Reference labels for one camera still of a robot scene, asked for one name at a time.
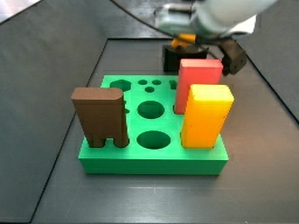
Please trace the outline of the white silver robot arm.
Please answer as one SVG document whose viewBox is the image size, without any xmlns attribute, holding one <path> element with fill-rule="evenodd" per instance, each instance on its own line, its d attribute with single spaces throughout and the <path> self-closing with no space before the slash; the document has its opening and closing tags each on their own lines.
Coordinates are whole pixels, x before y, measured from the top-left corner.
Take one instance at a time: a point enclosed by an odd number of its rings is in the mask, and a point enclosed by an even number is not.
<svg viewBox="0 0 299 224">
<path fill-rule="evenodd" d="M 278 0 L 194 0 L 169 3 L 155 14 L 155 27 L 171 34 L 190 33 L 214 40 L 250 35 L 257 16 Z"/>
</svg>

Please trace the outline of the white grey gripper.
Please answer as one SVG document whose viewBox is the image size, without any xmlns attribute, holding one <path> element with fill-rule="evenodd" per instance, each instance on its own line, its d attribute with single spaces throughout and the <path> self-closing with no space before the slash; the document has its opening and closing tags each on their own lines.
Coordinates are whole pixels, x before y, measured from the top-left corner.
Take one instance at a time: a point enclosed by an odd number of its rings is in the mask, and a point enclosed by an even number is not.
<svg viewBox="0 0 299 224">
<path fill-rule="evenodd" d="M 155 10 L 155 27 L 170 33 L 197 34 L 202 38 L 207 29 L 202 23 L 206 3 L 169 3 Z"/>
</svg>

